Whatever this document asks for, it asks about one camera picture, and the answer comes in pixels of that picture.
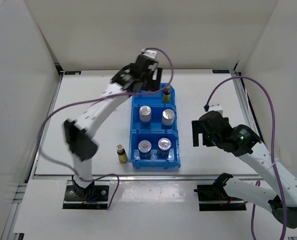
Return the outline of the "small amber bottle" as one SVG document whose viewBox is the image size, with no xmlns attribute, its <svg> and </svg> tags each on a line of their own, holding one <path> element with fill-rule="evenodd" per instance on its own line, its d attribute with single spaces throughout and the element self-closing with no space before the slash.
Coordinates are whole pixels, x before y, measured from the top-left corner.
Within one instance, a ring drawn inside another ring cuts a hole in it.
<svg viewBox="0 0 297 240">
<path fill-rule="evenodd" d="M 163 90 L 162 101 L 164 104 L 169 104 L 171 99 L 171 86 L 167 85 Z"/>
<path fill-rule="evenodd" d="M 116 152 L 120 163 L 124 164 L 128 162 L 128 156 L 122 144 L 116 146 Z"/>
</svg>

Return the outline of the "tall white blue shaker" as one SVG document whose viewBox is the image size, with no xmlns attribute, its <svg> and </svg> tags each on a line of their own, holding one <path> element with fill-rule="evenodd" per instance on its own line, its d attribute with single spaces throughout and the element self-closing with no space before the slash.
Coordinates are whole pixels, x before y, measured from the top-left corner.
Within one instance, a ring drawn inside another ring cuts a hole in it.
<svg viewBox="0 0 297 240">
<path fill-rule="evenodd" d="M 161 128 L 162 129 L 172 129 L 175 121 L 175 112 L 172 109 L 165 109 L 162 112 L 162 117 L 161 117 Z"/>
<path fill-rule="evenodd" d="M 151 128 L 151 119 L 152 119 L 152 109 L 143 105 L 139 108 L 139 122 L 142 129 Z"/>
</svg>

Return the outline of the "red-lid sauce jar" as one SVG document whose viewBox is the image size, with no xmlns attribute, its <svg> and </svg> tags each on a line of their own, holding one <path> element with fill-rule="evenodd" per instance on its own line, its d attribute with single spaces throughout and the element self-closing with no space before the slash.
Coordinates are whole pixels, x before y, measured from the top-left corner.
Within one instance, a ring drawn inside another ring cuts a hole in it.
<svg viewBox="0 0 297 240">
<path fill-rule="evenodd" d="M 159 139 L 157 143 L 157 155 L 159 158 L 168 158 L 170 149 L 172 147 L 172 142 L 166 138 L 163 137 Z"/>
<path fill-rule="evenodd" d="M 142 140 L 138 143 L 139 158 L 149 160 L 152 155 L 152 144 L 148 140 Z"/>
</svg>

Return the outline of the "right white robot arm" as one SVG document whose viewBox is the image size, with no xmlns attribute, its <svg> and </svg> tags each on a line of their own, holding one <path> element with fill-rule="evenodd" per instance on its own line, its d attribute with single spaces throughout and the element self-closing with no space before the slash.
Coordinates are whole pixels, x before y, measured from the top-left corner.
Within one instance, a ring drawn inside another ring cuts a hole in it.
<svg viewBox="0 0 297 240">
<path fill-rule="evenodd" d="M 199 135 L 206 147 L 218 147 L 249 165 L 270 186 L 262 188 L 222 173 L 207 195 L 217 200 L 230 197 L 243 199 L 272 213 L 281 224 L 297 228 L 297 178 L 279 161 L 271 161 L 271 153 L 260 137 L 248 126 L 232 127 L 227 117 L 209 111 L 193 120 L 193 146 L 199 146 Z"/>
</svg>

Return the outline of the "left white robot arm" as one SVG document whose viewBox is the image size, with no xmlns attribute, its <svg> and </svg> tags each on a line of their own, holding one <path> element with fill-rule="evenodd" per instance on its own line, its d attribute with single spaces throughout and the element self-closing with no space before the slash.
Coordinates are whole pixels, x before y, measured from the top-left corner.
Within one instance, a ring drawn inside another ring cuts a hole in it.
<svg viewBox="0 0 297 240">
<path fill-rule="evenodd" d="M 95 181 L 92 175 L 92 158 L 99 149 L 94 136 L 103 122 L 132 93 L 139 91 L 155 92 L 160 88 L 161 79 L 153 78 L 158 70 L 157 52 L 144 50 L 136 59 L 118 71 L 102 93 L 102 103 L 91 105 L 86 112 L 75 120 L 63 123 L 65 140 L 73 157 L 74 193 L 83 201 L 94 197 Z"/>
</svg>

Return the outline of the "blue three-compartment plastic bin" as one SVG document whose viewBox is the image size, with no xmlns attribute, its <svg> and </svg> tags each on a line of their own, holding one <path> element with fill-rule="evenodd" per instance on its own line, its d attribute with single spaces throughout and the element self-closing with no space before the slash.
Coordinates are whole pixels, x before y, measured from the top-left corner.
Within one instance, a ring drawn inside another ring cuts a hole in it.
<svg viewBox="0 0 297 240">
<path fill-rule="evenodd" d="M 163 126 L 162 123 L 163 111 L 167 109 L 177 111 L 175 96 L 175 89 L 171 87 L 168 103 L 164 102 L 162 92 L 132 97 L 128 161 L 135 169 L 181 167 L 177 116 L 174 117 L 171 126 Z M 150 125 L 141 124 L 140 108 L 142 106 L 151 108 Z M 171 142 L 168 157 L 161 157 L 158 154 L 158 141 L 162 138 L 167 138 Z M 150 156 L 146 159 L 141 158 L 139 152 L 139 143 L 144 140 L 151 143 Z"/>
</svg>

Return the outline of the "right aluminium frame rail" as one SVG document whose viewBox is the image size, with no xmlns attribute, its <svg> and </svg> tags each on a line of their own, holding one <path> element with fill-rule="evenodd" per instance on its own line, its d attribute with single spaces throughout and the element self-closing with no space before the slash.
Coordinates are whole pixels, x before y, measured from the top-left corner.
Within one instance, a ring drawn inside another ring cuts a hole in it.
<svg viewBox="0 0 297 240">
<path fill-rule="evenodd" d="M 239 105 L 245 120 L 245 124 L 250 127 L 256 134 L 260 135 L 254 115 L 251 110 L 247 91 L 244 87 L 243 79 L 236 78 L 232 80 L 237 94 Z"/>
</svg>

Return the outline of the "aluminium frame rail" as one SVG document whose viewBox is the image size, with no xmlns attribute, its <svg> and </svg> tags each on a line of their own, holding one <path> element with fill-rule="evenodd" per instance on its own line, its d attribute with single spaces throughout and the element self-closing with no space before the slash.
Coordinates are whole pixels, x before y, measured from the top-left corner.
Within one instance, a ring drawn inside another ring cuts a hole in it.
<svg viewBox="0 0 297 240">
<path fill-rule="evenodd" d="M 244 87 L 243 79 L 236 78 L 232 80 L 237 94 L 239 105 L 245 120 L 245 124 L 250 127 L 256 134 L 260 135 L 254 115 L 251 110 L 247 91 Z"/>
<path fill-rule="evenodd" d="M 3 180 L 5 207 L 0 239 L 7 237 L 11 228 L 7 221 L 14 217 L 13 200 L 19 184 L 23 183 L 32 168 L 39 145 L 38 134 L 57 90 L 60 77 L 57 72 L 33 74 L 14 83 L 7 110 L 5 139 L 0 143 L 0 163 L 5 168 Z"/>
</svg>

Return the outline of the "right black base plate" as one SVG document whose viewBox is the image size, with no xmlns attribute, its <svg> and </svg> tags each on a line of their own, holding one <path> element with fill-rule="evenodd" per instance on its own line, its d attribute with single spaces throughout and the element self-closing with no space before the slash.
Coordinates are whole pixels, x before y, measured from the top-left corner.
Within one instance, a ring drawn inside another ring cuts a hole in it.
<svg viewBox="0 0 297 240">
<path fill-rule="evenodd" d="M 193 190 L 198 197 L 200 212 L 228 212 L 246 211 L 246 202 L 243 199 L 218 195 L 212 185 L 200 184 Z"/>
</svg>

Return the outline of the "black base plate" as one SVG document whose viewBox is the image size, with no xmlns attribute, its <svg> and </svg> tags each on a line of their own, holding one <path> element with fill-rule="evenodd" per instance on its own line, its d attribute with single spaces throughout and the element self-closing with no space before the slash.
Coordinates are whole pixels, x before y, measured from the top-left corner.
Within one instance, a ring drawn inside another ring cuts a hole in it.
<svg viewBox="0 0 297 240">
<path fill-rule="evenodd" d="M 218 195 L 212 185 L 200 184 L 193 190 L 198 197 L 200 212 L 228 212 L 246 211 L 246 202 L 243 199 Z"/>
<path fill-rule="evenodd" d="M 109 205 L 109 181 L 95 182 L 90 190 L 77 193 L 72 181 L 67 181 L 62 208 L 66 210 L 106 210 Z"/>
</svg>

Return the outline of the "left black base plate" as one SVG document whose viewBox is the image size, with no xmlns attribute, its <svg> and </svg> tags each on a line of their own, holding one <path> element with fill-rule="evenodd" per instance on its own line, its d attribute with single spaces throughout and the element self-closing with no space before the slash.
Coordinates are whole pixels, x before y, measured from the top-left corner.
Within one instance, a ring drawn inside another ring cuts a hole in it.
<svg viewBox="0 0 297 240">
<path fill-rule="evenodd" d="M 109 205 L 109 181 L 95 182 L 90 190 L 77 193 L 72 181 L 67 181 L 62 208 L 66 210 L 106 210 Z"/>
</svg>

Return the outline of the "aluminium front rail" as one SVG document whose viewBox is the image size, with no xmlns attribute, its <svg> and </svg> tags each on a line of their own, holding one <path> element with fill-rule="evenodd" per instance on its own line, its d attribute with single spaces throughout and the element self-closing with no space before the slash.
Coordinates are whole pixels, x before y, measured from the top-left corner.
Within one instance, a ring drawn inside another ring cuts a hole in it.
<svg viewBox="0 0 297 240">
<path fill-rule="evenodd" d="M 119 175 L 120 181 L 211 181 L 219 175 Z M 234 175 L 243 181 L 262 180 L 259 175 Z M 71 180 L 71 175 L 34 175 L 31 180 Z M 103 181 L 116 181 L 116 176 L 107 176 Z"/>
</svg>

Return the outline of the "left aluminium frame rail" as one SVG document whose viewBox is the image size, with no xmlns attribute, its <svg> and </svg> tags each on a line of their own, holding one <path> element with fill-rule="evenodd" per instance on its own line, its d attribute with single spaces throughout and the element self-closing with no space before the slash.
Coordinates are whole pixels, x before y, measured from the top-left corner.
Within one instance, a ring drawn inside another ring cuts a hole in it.
<svg viewBox="0 0 297 240">
<path fill-rule="evenodd" d="M 7 110 L 5 139 L 0 143 L 0 163 L 5 168 L 3 180 L 5 207 L 0 239 L 7 237 L 11 228 L 7 221 L 14 217 L 13 200 L 19 184 L 23 183 L 32 168 L 39 145 L 38 134 L 57 90 L 60 77 L 57 72 L 33 74 L 14 83 Z"/>
</svg>

